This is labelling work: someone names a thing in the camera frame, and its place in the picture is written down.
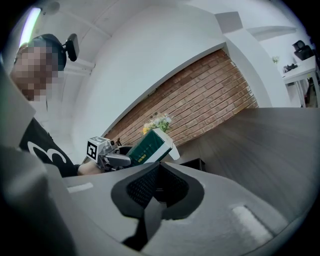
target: hand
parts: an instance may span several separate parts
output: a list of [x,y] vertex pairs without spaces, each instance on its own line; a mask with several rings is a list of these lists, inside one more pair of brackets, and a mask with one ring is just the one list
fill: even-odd
[[102,174],[103,172],[94,161],[81,164],[78,168],[78,175]]

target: white printed logo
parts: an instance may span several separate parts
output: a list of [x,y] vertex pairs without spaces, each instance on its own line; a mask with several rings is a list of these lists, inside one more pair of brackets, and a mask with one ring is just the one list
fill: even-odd
[[34,143],[31,142],[31,141],[28,141],[27,145],[28,145],[28,148],[29,148],[30,153],[31,153],[32,155],[36,156],[36,157],[37,157],[37,154],[35,153],[34,148],[36,148],[36,149],[42,151],[43,153],[45,153],[45,154],[47,155],[47,157],[48,157],[52,162],[53,162],[53,160],[52,160],[52,155],[53,155],[53,154],[57,154],[57,155],[59,155],[59,156],[62,158],[62,160],[63,160],[63,162],[64,162],[65,164],[67,163],[66,158],[65,158],[59,151],[57,151],[57,150],[55,150],[55,149],[53,149],[53,148],[48,149],[48,151],[46,152],[46,151],[43,150],[41,147],[39,147],[37,144],[34,144]]

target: man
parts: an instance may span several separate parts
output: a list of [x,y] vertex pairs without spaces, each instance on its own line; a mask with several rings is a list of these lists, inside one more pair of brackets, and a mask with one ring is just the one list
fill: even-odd
[[[47,86],[54,84],[58,71],[63,71],[66,54],[61,48],[59,40],[51,34],[38,36],[19,48],[10,77],[29,101],[46,95]],[[92,161],[74,165],[34,118],[23,135],[20,148],[58,167],[62,177],[102,172]]]

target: light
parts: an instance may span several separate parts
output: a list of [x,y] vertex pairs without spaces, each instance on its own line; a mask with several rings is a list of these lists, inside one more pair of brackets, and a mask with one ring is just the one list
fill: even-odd
[[20,39],[20,44],[23,45],[24,43],[28,43],[30,41],[30,37],[32,34],[32,30],[34,29],[34,26],[36,24],[37,18],[41,12],[40,8],[32,8],[28,18],[26,19],[26,22],[23,27],[21,39]]

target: red brick wall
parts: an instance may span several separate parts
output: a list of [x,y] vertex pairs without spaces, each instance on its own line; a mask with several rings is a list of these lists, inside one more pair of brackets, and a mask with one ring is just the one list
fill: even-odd
[[244,108],[258,106],[242,74],[222,51],[194,62],[137,104],[105,136],[134,144],[155,112],[173,117],[168,135],[176,146],[192,140]]

